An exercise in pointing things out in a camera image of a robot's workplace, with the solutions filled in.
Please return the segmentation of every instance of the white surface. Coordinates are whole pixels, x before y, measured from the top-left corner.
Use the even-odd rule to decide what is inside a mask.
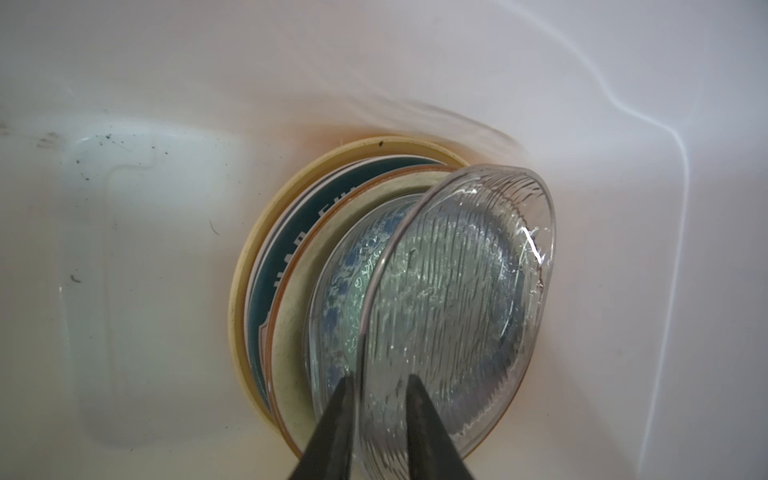
[[[6,2],[0,476],[287,475],[229,360],[237,254],[300,167],[396,132],[555,201],[478,480],[765,478],[767,26],[726,0]]]

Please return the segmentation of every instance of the dish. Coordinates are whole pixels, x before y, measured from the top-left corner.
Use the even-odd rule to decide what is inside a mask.
[[[369,478],[407,478],[412,373],[460,455],[490,433],[528,368],[553,254],[551,198],[529,170],[461,169],[409,211],[360,320],[356,455]]]
[[[337,201],[360,184],[403,167],[438,164],[425,157],[392,155],[374,157],[346,165],[311,185],[286,208],[270,230],[264,247],[253,262],[246,296],[245,340],[251,372],[259,394],[269,409],[263,374],[264,326],[288,261],[322,215]]]
[[[379,205],[349,229],[317,280],[306,316],[310,387],[319,420],[342,377],[355,371],[362,302],[373,267],[421,194]]]
[[[251,371],[244,330],[245,297],[257,253],[280,215],[310,185],[343,165],[364,158],[395,154],[428,157],[453,167],[468,165],[458,155],[437,144],[410,137],[366,138],[335,148],[304,167],[283,185],[264,208],[240,251],[232,278],[229,306],[227,307],[227,335],[230,355],[243,392],[260,414],[262,420],[268,424],[274,425],[274,422],[266,403],[259,394],[256,380]]]
[[[275,423],[297,456],[316,424],[304,375],[302,338],[310,297],[326,259],[349,228],[377,205],[426,191],[451,170],[442,165],[407,167],[363,184],[312,228],[288,264],[267,324],[265,373]]]

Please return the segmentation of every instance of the stack of dishes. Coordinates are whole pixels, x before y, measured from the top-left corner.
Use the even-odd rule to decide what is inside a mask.
[[[292,178],[251,231],[230,347],[249,399],[297,456],[349,372],[365,407],[356,457],[371,478],[407,465],[409,373],[463,455],[511,401],[538,331],[554,217],[535,174],[467,166],[407,137],[348,144]]]

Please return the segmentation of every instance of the white plastic bin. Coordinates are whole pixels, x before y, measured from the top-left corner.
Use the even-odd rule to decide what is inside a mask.
[[[558,252],[493,478],[766,478],[762,2],[0,6],[0,477],[284,478],[226,308],[247,232],[374,134],[536,170]]]

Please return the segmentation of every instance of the plastic container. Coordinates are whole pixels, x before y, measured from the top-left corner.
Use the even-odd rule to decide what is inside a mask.
[[[759,2],[0,8],[3,478],[284,478],[227,295],[301,167],[407,134],[529,167],[558,265],[478,480],[765,478]]]

